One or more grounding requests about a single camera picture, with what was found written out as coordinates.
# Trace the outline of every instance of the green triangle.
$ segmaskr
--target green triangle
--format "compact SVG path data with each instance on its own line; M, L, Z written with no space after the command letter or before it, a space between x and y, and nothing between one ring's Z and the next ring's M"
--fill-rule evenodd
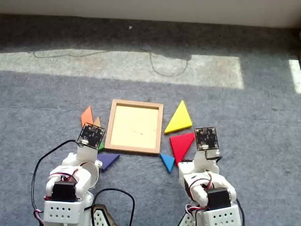
M101 142L98 147L98 151L103 151L103 149L104 149L104 145L103 145L103 142Z

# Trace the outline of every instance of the purple triangle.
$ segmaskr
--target purple triangle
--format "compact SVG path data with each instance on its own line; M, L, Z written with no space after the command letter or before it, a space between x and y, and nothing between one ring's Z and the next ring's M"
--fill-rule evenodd
M103 163L102 171L105 171L119 157L119 154L98 154L97 158Z

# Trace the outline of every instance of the blue triangle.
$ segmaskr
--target blue triangle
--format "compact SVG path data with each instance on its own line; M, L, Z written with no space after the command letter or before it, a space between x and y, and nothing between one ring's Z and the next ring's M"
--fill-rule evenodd
M167 168L167 171L171 173L171 170L173 169L174 166L174 157L168 156L166 154L160 154L160 157L162 161L164 162L164 165Z
M102 171L105 171L118 157L119 154L98 154L98 160L103 163Z

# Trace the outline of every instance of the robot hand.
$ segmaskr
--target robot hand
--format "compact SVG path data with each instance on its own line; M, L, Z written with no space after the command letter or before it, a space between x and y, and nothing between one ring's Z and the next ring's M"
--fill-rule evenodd
M226 188L231 202L236 200L236 192L234 187L225 179L225 177L212 173L210 171L204 173L192 173L184 175L186 192L191 199L197 202L201 207L208 206L207 189Z

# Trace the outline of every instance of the red triangle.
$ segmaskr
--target red triangle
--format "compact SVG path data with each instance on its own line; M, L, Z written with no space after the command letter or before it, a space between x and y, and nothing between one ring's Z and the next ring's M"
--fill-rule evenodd
M194 141L194 133L186 133L169 138L171 148L174 152L175 164L181 162Z

